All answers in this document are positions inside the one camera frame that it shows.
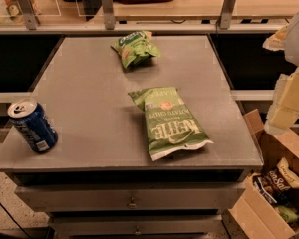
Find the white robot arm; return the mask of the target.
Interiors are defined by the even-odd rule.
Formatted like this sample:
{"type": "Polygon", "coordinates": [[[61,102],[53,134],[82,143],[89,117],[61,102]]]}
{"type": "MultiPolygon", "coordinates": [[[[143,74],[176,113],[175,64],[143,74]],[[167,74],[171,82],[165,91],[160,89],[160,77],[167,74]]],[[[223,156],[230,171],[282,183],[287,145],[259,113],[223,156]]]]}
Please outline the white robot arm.
{"type": "Polygon", "coordinates": [[[279,135],[299,119],[299,11],[287,26],[267,38],[263,47],[271,51],[283,51],[285,60],[296,66],[290,76],[281,74],[277,80],[273,103],[266,117],[265,131],[279,135]]]}

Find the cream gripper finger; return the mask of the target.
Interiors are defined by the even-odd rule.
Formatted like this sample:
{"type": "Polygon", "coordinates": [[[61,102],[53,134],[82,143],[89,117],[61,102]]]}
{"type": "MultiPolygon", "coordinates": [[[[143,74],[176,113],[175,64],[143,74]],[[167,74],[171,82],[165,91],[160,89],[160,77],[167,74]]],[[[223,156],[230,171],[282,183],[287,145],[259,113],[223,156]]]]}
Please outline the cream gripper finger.
{"type": "Polygon", "coordinates": [[[285,49],[285,40],[288,26],[282,27],[276,33],[268,37],[262,47],[270,51],[283,51],[285,49]]]}
{"type": "Polygon", "coordinates": [[[270,135],[280,135],[298,119],[299,67],[290,76],[281,74],[277,80],[264,129],[270,135]]]}

